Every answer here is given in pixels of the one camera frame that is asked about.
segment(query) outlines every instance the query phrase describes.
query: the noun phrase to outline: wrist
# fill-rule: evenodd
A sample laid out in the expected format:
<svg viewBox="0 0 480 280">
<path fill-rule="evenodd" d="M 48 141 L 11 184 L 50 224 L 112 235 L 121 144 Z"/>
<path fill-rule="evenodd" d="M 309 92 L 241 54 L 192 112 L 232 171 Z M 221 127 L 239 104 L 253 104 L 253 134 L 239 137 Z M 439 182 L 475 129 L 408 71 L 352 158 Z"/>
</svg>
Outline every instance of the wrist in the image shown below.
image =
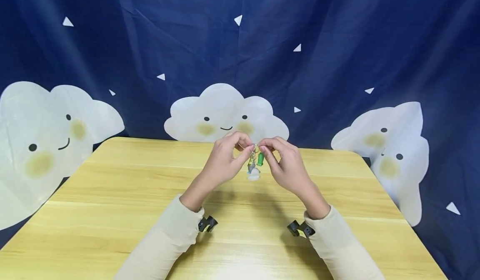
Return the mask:
<svg viewBox="0 0 480 280">
<path fill-rule="evenodd" d="M 211 181 L 199 174 L 180 196 L 180 202 L 189 210 L 198 213 L 205 199 L 215 188 Z"/>
<path fill-rule="evenodd" d="M 315 183 L 310 182 L 309 188 L 302 190 L 302 193 L 298 194 L 297 197 L 305 205 L 308 215 L 313 220 L 322 220 L 330 213 L 331 207 Z"/>
</svg>

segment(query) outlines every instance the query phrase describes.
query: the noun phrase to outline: key chain charm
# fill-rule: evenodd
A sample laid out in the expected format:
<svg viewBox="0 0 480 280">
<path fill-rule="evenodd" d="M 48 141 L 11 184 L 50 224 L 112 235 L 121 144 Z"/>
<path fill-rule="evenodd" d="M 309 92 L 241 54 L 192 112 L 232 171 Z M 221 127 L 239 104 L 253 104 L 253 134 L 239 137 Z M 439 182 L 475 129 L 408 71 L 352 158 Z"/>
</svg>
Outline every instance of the key chain charm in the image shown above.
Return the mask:
<svg viewBox="0 0 480 280">
<path fill-rule="evenodd" d="M 255 181 L 260 178 L 260 170 L 256 168 L 255 161 L 257 159 L 257 153 L 260 152 L 260 148 L 258 147 L 257 144 L 255 144 L 255 148 L 252 151 L 252 154 L 250 154 L 250 160 L 248 161 L 248 177 L 250 181 Z M 263 165 L 263 154 L 260 153 L 258 155 L 258 166 Z"/>
</svg>

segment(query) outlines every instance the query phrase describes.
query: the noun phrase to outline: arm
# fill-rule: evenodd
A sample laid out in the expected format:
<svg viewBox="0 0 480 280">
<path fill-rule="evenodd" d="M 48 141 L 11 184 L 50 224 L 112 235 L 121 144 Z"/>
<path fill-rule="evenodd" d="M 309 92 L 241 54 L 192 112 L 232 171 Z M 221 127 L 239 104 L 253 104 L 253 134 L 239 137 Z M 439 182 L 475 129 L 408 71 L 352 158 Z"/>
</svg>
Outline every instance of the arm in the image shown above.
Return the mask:
<svg viewBox="0 0 480 280">
<path fill-rule="evenodd" d="M 233 157 L 233 148 L 242 148 Z M 178 195 L 129 255 L 114 280 L 164 280 L 177 258 L 195 244 L 202 204 L 222 183 L 232 179 L 252 153 L 252 141 L 243 133 L 228 133 L 215 142 L 202 172 L 183 195 Z"/>
<path fill-rule="evenodd" d="M 195 213 L 180 198 L 178 195 L 168 205 L 114 280 L 164 280 L 177 258 L 195 244 L 203 208 Z"/>
<path fill-rule="evenodd" d="M 319 191 L 305 192 L 300 199 L 307 208 L 305 221 L 315 230 L 310 243 L 335 280 L 385 280 L 347 222 Z"/>
<path fill-rule="evenodd" d="M 305 221 L 315 230 L 310 242 L 335 280 L 384 280 L 379 268 L 355 238 L 338 211 L 329 205 L 308 175 L 297 147 L 282 138 L 259 142 L 275 181 L 293 192 L 306 208 Z M 281 160 L 272 151 L 280 153 Z"/>
</svg>

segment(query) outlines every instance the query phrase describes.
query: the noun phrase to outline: hand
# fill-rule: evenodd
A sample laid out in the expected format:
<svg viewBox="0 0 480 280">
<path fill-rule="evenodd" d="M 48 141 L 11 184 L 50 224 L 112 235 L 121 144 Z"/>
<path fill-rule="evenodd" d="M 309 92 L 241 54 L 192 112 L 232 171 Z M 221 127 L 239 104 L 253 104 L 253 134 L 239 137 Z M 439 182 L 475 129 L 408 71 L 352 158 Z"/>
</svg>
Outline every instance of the hand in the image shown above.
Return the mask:
<svg viewBox="0 0 480 280">
<path fill-rule="evenodd" d="M 242 151 L 237 158 L 233 157 L 233 148 Z M 252 140 L 245 133 L 228 132 L 215 142 L 205 167 L 180 197 L 180 202 L 191 211 L 198 212 L 215 188 L 237 175 L 253 148 Z"/>
<path fill-rule="evenodd" d="M 308 190 L 314 185 L 305 169 L 297 147 L 281 137 L 262 139 L 258 145 L 270 166 L 272 176 L 282 188 L 298 196 L 301 192 Z M 277 158 L 272 153 L 275 150 L 280 153 L 280 162 L 277 161 Z"/>
<path fill-rule="evenodd" d="M 326 217 L 330 212 L 330 205 L 310 179 L 299 149 L 281 137 L 262 139 L 258 145 L 265 155 L 275 181 L 300 198 L 313 220 Z M 273 154 L 275 150 L 280 153 L 280 161 L 277 161 Z"/>
<path fill-rule="evenodd" d="M 233 148 L 241 151 L 241 146 L 244 147 L 242 153 L 237 158 L 233 157 Z M 252 140 L 245 133 L 228 132 L 215 142 L 212 153 L 200 175 L 209 179 L 215 187 L 231 180 L 250 158 L 253 147 Z"/>
</svg>

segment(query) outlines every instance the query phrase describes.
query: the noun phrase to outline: rosy cheek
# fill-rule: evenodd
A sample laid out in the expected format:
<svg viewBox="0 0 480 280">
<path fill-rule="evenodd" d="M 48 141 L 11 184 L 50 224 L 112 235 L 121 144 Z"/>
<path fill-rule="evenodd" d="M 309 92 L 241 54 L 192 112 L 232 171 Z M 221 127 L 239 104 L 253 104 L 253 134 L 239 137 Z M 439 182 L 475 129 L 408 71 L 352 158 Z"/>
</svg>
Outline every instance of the rosy cheek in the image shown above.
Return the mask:
<svg viewBox="0 0 480 280">
<path fill-rule="evenodd" d="M 53 169 L 55 158 L 48 151 L 35 152 L 25 164 L 25 174 L 30 178 L 41 178 Z"/>
<path fill-rule="evenodd" d="M 70 125 L 70 132 L 74 138 L 83 139 L 87 132 L 87 126 L 82 120 L 73 120 L 72 125 Z"/>
<path fill-rule="evenodd" d="M 367 146 L 382 148 L 385 145 L 385 137 L 380 133 L 372 133 L 364 139 L 364 142 Z"/>
<path fill-rule="evenodd" d="M 208 123 L 198 123 L 196 128 L 200 134 L 205 136 L 209 136 L 215 132 L 215 128 L 212 125 L 209 125 Z"/>
<path fill-rule="evenodd" d="M 386 157 L 380 164 L 380 174 L 384 177 L 395 179 L 400 176 L 400 165 L 394 159 Z"/>
<path fill-rule="evenodd" d="M 246 133 L 246 134 L 252 134 L 255 131 L 255 127 L 251 125 L 249 122 L 240 122 L 238 125 L 235 127 L 237 131 Z"/>
</svg>

